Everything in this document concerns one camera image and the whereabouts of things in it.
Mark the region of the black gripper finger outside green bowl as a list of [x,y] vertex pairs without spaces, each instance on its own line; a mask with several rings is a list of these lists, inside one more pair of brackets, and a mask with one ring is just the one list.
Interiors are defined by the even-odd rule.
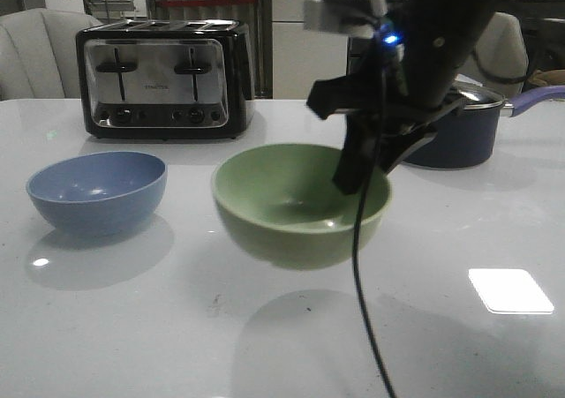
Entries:
[[408,156],[434,140],[436,132],[412,132],[385,137],[380,142],[378,168],[388,174]]

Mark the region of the black gripper finger inside green bowl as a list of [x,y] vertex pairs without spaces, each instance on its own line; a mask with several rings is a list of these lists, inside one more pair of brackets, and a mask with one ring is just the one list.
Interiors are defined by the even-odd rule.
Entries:
[[358,193],[375,165],[375,129],[357,119],[346,120],[346,133],[332,181],[344,195]]

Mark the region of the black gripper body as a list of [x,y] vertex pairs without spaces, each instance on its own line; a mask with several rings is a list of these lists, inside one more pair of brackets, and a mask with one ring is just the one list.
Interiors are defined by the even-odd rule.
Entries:
[[400,48],[371,41],[352,72],[314,82],[306,105],[322,120],[346,115],[345,146],[367,140],[383,146],[423,146],[437,135],[434,124],[463,105],[463,96],[452,86],[432,106],[406,95]]

